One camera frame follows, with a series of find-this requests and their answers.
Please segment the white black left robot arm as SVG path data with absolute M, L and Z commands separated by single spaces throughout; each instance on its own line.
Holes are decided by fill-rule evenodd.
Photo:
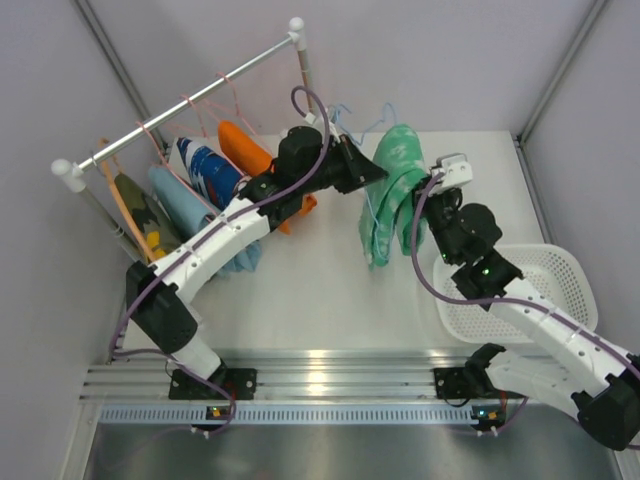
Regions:
M 217 396 L 225 388 L 226 365 L 198 333 L 189 309 L 198 291 L 243 248 L 297 213 L 304 196 L 327 188 L 349 194 L 387 176 L 344 135 L 290 129 L 269 167 L 207 227 L 161 260 L 129 268 L 126 319 L 186 370 L 201 395 Z

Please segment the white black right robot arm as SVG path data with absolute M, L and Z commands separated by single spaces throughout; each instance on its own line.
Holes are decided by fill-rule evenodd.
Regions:
M 545 297 L 495 245 L 502 232 L 491 210 L 463 204 L 452 188 L 418 187 L 412 229 L 428 226 L 442 260 L 455 268 L 459 296 L 420 281 L 438 300 L 479 307 L 528 337 L 552 358 L 544 364 L 497 343 L 486 343 L 462 368 L 478 397 L 500 391 L 534 399 L 571 417 L 595 441 L 615 451 L 636 449 L 639 436 L 639 357 L 583 328 Z

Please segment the blue wire hanger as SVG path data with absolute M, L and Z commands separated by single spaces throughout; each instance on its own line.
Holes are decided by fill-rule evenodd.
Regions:
M 373 152 L 373 140 L 371 139 L 371 134 L 377 135 L 376 130 L 379 127 L 383 126 L 395 126 L 398 122 L 397 113 L 395 107 L 390 102 L 385 102 L 380 110 L 379 117 L 368 127 L 365 127 L 361 133 L 354 134 L 351 132 L 341 120 L 341 115 L 352 114 L 352 110 L 344 103 L 338 104 L 330 104 L 329 105 L 329 113 L 333 122 L 336 124 L 338 129 L 345 133 L 347 137 L 352 140 L 356 146 L 364 147 L 365 153 Z M 373 222 L 373 227 L 376 229 L 379 226 L 379 222 L 375 216 L 374 209 L 372 206 L 371 198 L 367 189 L 363 190 L 364 195 L 364 206 L 366 207 L 366 213 L 368 218 Z M 377 237 L 376 230 L 372 232 L 372 246 L 373 251 L 384 259 L 389 257 L 389 252 L 386 251 L 383 253 L 380 249 L 379 240 Z

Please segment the green white patterned trousers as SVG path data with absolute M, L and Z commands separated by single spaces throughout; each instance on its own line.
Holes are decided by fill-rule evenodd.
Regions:
M 404 256 L 418 248 L 426 221 L 413 225 L 414 189 L 426 179 L 424 158 L 417 132 L 407 124 L 391 127 L 377 145 L 375 165 L 388 177 L 365 188 L 358 233 L 369 269 L 382 268 L 391 259 L 394 241 Z

